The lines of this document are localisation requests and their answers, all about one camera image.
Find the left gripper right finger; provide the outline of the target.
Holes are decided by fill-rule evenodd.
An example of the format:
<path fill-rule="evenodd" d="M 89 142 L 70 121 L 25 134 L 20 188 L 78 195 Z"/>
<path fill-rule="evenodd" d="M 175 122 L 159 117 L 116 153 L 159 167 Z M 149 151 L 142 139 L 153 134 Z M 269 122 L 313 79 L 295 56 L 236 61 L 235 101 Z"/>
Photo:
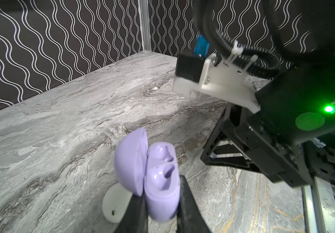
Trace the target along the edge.
<path fill-rule="evenodd" d="M 180 175 L 181 194 L 177 211 L 177 233 L 210 233 L 187 179 Z"/>

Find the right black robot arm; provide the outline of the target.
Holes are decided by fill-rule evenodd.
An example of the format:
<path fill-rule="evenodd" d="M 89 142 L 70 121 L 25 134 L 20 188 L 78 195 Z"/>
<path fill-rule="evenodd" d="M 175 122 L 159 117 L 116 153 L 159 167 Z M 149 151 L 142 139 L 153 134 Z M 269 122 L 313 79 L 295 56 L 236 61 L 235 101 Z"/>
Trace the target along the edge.
<path fill-rule="evenodd" d="M 299 3 L 317 42 L 315 50 L 304 53 L 286 48 L 273 3 L 262 4 L 275 48 L 292 66 L 261 72 L 273 79 L 255 93 L 260 111 L 248 115 L 233 103 L 201 160 L 262 173 L 291 187 L 311 185 L 314 177 L 335 185 L 335 1 Z"/>

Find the purple earbud charging case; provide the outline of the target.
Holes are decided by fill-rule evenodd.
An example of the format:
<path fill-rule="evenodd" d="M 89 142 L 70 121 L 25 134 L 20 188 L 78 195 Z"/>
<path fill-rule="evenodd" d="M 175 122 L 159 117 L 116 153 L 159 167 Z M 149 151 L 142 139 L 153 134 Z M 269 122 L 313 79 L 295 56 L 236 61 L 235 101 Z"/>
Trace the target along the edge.
<path fill-rule="evenodd" d="M 180 202 L 180 178 L 172 144 L 148 144 L 145 128 L 138 128 L 118 144 L 114 157 L 120 184 L 134 195 L 146 197 L 148 215 L 163 223 L 172 219 Z"/>

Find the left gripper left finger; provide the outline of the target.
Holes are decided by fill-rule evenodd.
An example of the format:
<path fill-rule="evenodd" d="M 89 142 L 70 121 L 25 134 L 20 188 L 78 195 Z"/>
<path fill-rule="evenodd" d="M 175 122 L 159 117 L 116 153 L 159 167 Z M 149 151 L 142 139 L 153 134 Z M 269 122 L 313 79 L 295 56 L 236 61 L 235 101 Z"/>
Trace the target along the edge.
<path fill-rule="evenodd" d="M 119 223 L 114 233 L 147 233 L 148 213 L 146 197 L 132 195 L 124 217 Z"/>

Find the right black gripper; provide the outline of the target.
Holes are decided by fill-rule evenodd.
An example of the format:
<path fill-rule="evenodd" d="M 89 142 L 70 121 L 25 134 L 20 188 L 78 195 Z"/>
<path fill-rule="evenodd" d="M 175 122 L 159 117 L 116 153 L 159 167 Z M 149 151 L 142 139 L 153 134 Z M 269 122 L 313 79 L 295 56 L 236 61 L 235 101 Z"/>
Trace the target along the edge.
<path fill-rule="evenodd" d="M 281 143 L 263 123 L 244 107 L 228 105 L 228 116 L 221 115 L 200 156 L 207 166 L 250 170 L 250 162 L 272 183 L 290 187 L 310 184 L 303 150 Z"/>

